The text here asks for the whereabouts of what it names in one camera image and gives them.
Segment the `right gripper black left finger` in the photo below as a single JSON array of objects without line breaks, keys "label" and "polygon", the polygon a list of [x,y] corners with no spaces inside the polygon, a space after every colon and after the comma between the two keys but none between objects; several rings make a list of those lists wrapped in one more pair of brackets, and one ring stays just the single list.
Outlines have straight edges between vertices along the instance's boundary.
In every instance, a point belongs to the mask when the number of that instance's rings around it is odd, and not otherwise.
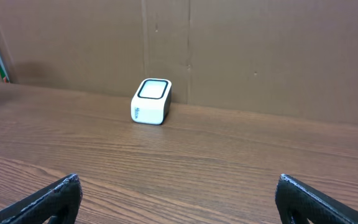
[{"label": "right gripper black left finger", "polygon": [[74,224],[83,192],[77,174],[70,174],[0,210],[0,223]]}]

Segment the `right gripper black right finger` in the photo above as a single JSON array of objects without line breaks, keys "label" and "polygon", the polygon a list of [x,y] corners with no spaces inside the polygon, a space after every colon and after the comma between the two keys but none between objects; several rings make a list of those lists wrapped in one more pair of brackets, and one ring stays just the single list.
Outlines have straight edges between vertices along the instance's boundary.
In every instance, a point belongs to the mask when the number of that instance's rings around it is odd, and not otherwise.
[{"label": "right gripper black right finger", "polygon": [[282,174],[275,191],[275,204],[282,223],[358,223],[358,211]]}]

